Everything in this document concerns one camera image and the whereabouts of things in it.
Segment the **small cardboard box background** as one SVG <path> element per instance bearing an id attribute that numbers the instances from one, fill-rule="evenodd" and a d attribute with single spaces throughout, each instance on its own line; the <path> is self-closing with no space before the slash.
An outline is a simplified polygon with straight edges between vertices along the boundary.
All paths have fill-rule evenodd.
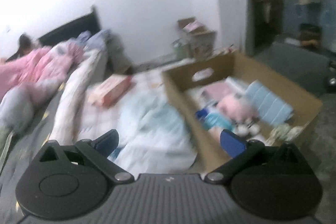
<path id="1" fill-rule="evenodd" d="M 172 43 L 178 60 L 193 58 L 204 60 L 211 56 L 217 32 L 209 29 L 196 17 L 177 20 L 179 39 Z"/>

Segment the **large brown cardboard box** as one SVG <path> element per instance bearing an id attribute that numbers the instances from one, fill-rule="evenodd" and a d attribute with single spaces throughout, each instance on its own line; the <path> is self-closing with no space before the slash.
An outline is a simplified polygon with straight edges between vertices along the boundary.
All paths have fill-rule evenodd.
<path id="1" fill-rule="evenodd" d="M 162 74 L 169 102 L 186 119 L 209 172 L 230 159 L 222 130 L 269 146 L 309 139 L 322 102 L 269 67 L 235 52 Z"/>

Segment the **red tissue pack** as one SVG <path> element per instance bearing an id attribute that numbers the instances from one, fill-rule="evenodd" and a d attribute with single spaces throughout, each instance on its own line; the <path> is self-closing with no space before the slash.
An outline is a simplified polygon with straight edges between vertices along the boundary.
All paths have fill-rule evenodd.
<path id="1" fill-rule="evenodd" d="M 130 88 L 131 76 L 111 75 L 88 94 L 88 102 L 99 107 L 111 107 Z"/>

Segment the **person with dark hair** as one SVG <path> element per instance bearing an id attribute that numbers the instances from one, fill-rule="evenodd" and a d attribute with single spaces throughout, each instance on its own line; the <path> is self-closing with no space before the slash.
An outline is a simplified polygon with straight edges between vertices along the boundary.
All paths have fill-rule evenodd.
<path id="1" fill-rule="evenodd" d="M 18 50 L 8 59 L 5 59 L 5 62 L 8 63 L 28 55 L 32 50 L 35 50 L 40 46 L 41 43 L 39 40 L 33 40 L 28 34 L 21 34 L 18 39 Z"/>

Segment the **blue checked towel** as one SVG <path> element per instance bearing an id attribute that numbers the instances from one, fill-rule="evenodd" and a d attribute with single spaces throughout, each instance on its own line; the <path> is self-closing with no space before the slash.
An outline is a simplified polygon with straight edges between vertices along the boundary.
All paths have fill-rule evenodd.
<path id="1" fill-rule="evenodd" d="M 254 81 L 248 86 L 245 96 L 265 123 L 276 126 L 285 123 L 293 116 L 292 106 L 259 81 Z"/>

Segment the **green scrunchie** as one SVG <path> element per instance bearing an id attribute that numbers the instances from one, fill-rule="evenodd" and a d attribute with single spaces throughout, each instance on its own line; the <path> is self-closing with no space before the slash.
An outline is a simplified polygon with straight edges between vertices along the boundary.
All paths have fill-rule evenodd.
<path id="1" fill-rule="evenodd" d="M 294 141 L 302 132 L 302 130 L 303 127 L 301 126 L 291 127 L 289 124 L 283 123 L 271 131 L 269 140 Z"/>

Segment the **white plastic bag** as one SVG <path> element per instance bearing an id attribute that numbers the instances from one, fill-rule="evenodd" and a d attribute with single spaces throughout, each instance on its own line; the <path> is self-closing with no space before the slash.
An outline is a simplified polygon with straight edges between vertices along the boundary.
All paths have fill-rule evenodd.
<path id="1" fill-rule="evenodd" d="M 177 173 L 197 158 L 191 133 L 166 97 L 148 90 L 126 95 L 117 124 L 119 144 L 108 159 L 137 177 L 141 173 Z"/>

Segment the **black headboard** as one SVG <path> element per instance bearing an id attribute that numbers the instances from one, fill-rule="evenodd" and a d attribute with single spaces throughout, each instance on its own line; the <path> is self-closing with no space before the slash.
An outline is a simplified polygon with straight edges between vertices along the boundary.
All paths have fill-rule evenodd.
<path id="1" fill-rule="evenodd" d="M 85 14 L 80 18 L 63 24 L 41 36 L 38 40 L 42 46 L 54 46 L 70 38 L 76 38 L 84 31 L 89 31 L 92 35 L 101 31 L 101 24 L 95 5 L 91 6 L 91 12 L 89 14 Z"/>

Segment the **white striped rolled blanket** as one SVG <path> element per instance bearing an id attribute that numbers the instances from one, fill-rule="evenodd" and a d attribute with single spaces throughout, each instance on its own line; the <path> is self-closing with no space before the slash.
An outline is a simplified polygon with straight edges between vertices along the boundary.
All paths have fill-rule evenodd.
<path id="1" fill-rule="evenodd" d="M 86 89 L 91 83 L 102 80 L 106 62 L 107 55 L 103 50 L 91 50 L 84 54 L 84 60 L 65 83 L 50 140 L 58 141 L 61 145 L 73 143 L 76 135 L 77 113 L 83 105 Z"/>

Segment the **blue white wipes pack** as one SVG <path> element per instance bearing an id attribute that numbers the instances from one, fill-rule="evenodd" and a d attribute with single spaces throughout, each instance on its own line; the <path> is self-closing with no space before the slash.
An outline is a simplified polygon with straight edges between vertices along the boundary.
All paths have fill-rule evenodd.
<path id="1" fill-rule="evenodd" d="M 201 122 L 206 130 L 219 127 L 221 130 L 234 129 L 233 122 L 221 114 L 215 107 L 205 107 L 195 113 L 195 118 Z"/>

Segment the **grey bed sheet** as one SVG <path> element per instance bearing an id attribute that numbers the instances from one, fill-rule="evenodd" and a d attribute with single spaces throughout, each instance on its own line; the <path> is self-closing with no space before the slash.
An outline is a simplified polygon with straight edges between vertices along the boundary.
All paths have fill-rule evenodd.
<path id="1" fill-rule="evenodd" d="M 17 223 L 23 218 L 17 205 L 15 189 L 22 174 L 52 132 L 63 91 L 62 84 L 53 98 L 37 111 L 29 128 L 11 139 L 1 172 L 1 223 Z"/>

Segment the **pink plush toy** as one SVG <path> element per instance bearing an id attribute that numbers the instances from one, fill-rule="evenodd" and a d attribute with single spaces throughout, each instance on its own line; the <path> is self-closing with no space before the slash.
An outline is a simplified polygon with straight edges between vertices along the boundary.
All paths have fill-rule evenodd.
<path id="1" fill-rule="evenodd" d="M 233 133 L 237 136 L 256 136 L 260 133 L 258 111 L 244 96 L 228 94 L 218 102 L 217 109 L 233 122 Z"/>

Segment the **blue grey clothes pile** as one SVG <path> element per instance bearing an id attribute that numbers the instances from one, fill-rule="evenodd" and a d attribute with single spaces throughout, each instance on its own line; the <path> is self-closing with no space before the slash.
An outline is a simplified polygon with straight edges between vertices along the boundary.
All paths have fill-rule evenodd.
<path id="1" fill-rule="evenodd" d="M 76 42 L 84 51 L 99 50 L 106 52 L 110 36 L 111 31 L 108 29 L 101 30 L 94 35 L 90 31 L 84 31 L 76 38 Z"/>

